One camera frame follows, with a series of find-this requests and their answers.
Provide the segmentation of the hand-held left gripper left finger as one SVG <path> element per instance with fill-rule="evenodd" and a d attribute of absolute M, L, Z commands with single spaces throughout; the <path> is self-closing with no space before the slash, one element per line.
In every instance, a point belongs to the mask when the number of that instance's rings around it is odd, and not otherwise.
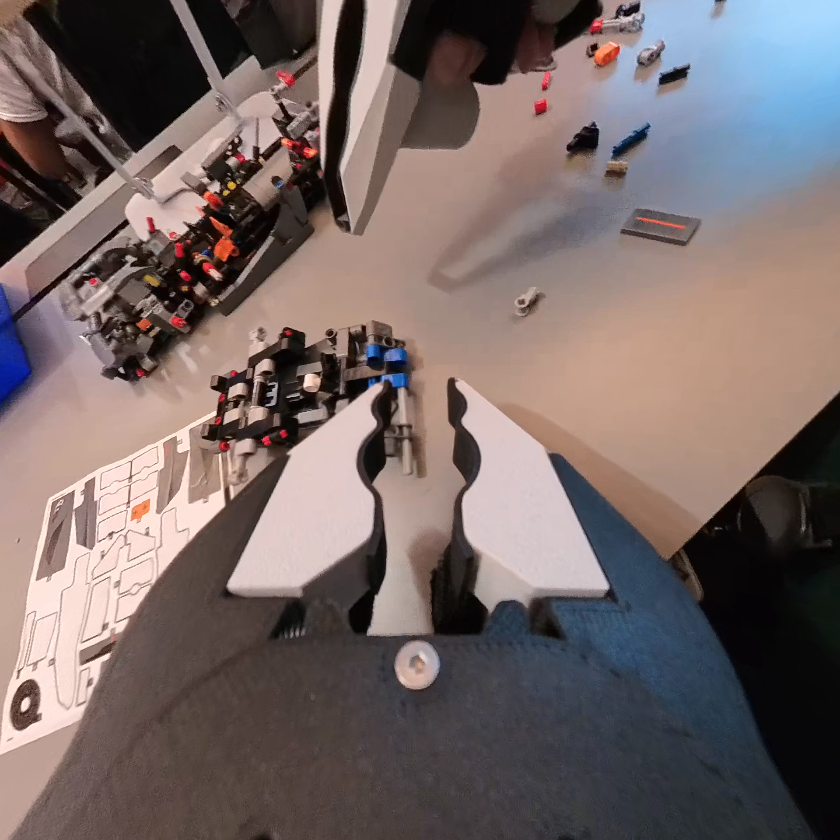
<path fill-rule="evenodd" d="M 371 606 L 386 566 L 392 385 L 373 385 L 294 447 L 227 581 L 232 595 Z"/>

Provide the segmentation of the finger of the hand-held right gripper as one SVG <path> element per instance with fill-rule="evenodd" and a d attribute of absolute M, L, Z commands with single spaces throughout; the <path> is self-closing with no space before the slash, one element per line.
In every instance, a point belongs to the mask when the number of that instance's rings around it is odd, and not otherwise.
<path fill-rule="evenodd" d="M 335 82 L 335 50 L 339 43 L 344 1 L 318 1 L 318 93 L 320 103 L 320 157 L 324 187 L 336 225 L 344 225 L 345 201 L 339 184 L 340 147 L 336 129 L 330 127 Z"/>
<path fill-rule="evenodd" d="M 419 99 L 421 84 L 393 62 L 402 33 L 407 1 L 361 4 L 359 55 L 347 105 L 338 177 L 352 235 L 362 235 L 371 221 Z"/>

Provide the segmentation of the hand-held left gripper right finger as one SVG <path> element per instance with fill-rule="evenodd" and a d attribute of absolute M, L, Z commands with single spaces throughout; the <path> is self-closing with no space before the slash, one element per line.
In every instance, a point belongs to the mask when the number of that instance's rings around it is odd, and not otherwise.
<path fill-rule="evenodd" d="M 610 590 L 549 451 L 466 381 L 447 383 L 458 492 L 446 548 L 446 623 L 503 602 L 602 599 Z"/>

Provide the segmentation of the small lego gearbox assembly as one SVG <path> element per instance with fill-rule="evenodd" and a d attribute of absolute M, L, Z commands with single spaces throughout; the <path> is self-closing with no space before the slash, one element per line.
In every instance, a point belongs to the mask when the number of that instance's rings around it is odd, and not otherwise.
<path fill-rule="evenodd" d="M 377 385 L 371 380 L 411 376 L 409 354 L 392 326 L 376 320 L 328 329 L 313 342 L 290 327 L 269 341 L 258 328 L 248 336 L 244 369 L 211 380 L 217 410 L 201 428 L 202 443 L 221 456 L 228 484 L 242 486 L 259 452 L 289 450 Z"/>

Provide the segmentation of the blue lego pin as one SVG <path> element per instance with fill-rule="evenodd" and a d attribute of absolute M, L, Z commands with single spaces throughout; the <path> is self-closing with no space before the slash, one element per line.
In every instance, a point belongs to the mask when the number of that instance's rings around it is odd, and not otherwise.
<path fill-rule="evenodd" d="M 652 124 L 650 122 L 646 122 L 629 132 L 626 136 L 622 137 L 612 147 L 611 159 L 615 160 L 621 158 L 626 152 L 636 148 L 639 144 L 646 141 L 651 129 Z"/>

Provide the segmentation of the lego sticker sheet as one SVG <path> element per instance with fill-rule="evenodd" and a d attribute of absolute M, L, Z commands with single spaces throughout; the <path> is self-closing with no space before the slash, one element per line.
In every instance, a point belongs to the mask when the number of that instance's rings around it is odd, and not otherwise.
<path fill-rule="evenodd" d="M 201 417 L 47 500 L 14 667 L 2 754 L 77 724 L 130 619 L 176 555 L 268 466 L 202 437 Z"/>

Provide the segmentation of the large lego car chassis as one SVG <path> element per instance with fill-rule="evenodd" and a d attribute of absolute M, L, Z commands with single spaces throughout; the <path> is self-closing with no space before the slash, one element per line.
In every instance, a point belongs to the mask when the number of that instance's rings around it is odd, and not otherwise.
<path fill-rule="evenodd" d="M 235 310 L 312 234 L 325 197 L 319 103 L 296 101 L 296 78 L 276 72 L 236 128 L 223 126 L 183 187 L 90 252 L 59 284 L 66 317 L 103 378 L 150 375 L 177 340 L 212 310 Z"/>

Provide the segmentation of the person's right hand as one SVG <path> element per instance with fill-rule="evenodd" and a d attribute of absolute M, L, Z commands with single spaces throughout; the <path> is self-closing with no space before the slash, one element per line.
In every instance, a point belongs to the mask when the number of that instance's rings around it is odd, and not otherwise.
<path fill-rule="evenodd" d="M 554 45 L 554 26 L 529 18 L 514 52 L 512 65 L 527 74 L 550 63 Z M 467 82 L 486 57 L 486 48 L 477 40 L 444 32 L 432 48 L 425 81 L 440 87 Z"/>

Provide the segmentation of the person's green shirt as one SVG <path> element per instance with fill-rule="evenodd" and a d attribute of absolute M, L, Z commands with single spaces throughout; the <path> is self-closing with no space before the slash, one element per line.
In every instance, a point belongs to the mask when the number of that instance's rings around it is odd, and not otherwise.
<path fill-rule="evenodd" d="M 678 552 L 819 838 L 839 838 L 838 478 L 835 395 Z"/>

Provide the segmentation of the dark grey orange-striped tile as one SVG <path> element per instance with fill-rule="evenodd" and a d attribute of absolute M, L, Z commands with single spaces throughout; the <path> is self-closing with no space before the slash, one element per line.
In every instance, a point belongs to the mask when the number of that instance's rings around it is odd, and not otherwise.
<path fill-rule="evenodd" d="M 700 226 L 701 219 L 698 217 L 636 207 L 621 226 L 620 234 L 685 247 Z"/>

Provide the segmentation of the blue plastic bin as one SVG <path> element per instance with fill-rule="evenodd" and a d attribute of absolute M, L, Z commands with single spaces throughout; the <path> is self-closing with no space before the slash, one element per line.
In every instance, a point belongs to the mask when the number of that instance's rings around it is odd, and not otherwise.
<path fill-rule="evenodd" d="M 1 289 L 1 406 L 32 375 L 25 347 L 18 331 L 4 289 Z"/>

